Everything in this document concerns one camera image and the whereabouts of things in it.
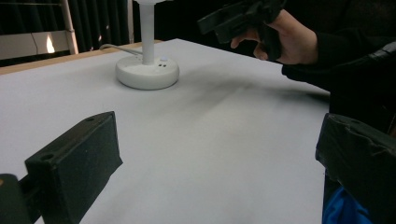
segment lamp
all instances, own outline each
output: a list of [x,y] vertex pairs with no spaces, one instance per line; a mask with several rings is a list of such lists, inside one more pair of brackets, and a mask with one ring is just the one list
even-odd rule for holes
[[117,79],[139,90],[158,90],[177,82],[179,68],[166,57],[154,57],[154,5],[164,0],[136,0],[140,10],[143,55],[123,58],[116,64]]

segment person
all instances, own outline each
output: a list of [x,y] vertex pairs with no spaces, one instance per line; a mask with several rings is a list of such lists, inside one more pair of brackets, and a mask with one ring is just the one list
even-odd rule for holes
[[[334,34],[315,32],[285,9],[267,25],[277,30],[279,35],[281,56],[277,62],[283,64],[283,75],[328,91],[330,113],[357,119],[383,134],[396,137],[395,37],[366,36],[358,28],[344,29]],[[268,59],[265,43],[261,42],[254,28],[233,38],[231,48],[237,48],[245,40],[257,42],[253,50],[256,58]],[[396,152],[391,153],[389,156],[396,162]],[[367,208],[367,216],[374,223],[396,223],[396,186],[393,186],[393,179],[394,176],[390,176],[388,183],[371,183],[383,185],[380,186],[383,191],[366,196],[360,194],[357,198]],[[326,176],[325,188],[332,190],[325,190],[324,212],[326,203],[332,201],[334,194],[340,194],[342,186]],[[359,190],[356,186],[349,191]]]

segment cable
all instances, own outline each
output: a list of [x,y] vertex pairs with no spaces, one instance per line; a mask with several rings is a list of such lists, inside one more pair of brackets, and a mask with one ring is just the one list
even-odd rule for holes
[[121,48],[115,45],[110,45],[110,44],[104,44],[102,45],[99,49],[106,49],[106,48],[113,48],[113,49],[119,49],[128,53],[132,53],[134,55],[138,55],[138,54],[143,54],[141,51],[139,50],[135,50],[135,49],[125,49],[125,48]]

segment table surface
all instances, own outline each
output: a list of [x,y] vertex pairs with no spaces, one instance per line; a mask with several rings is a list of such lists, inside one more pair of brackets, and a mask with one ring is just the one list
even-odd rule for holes
[[155,55],[180,68],[158,91],[117,81],[123,51],[3,72],[0,173],[24,177],[28,157],[114,111],[123,165],[82,224],[321,223],[315,147],[328,93],[282,76],[280,64],[180,39],[155,44]]

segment white lamp base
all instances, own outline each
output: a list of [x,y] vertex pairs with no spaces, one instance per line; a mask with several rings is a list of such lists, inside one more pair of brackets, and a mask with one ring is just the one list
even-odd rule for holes
[[142,64],[141,55],[119,60],[116,64],[117,79],[139,90],[159,90],[172,86],[178,80],[179,69],[175,61],[167,57],[154,59],[154,64]]

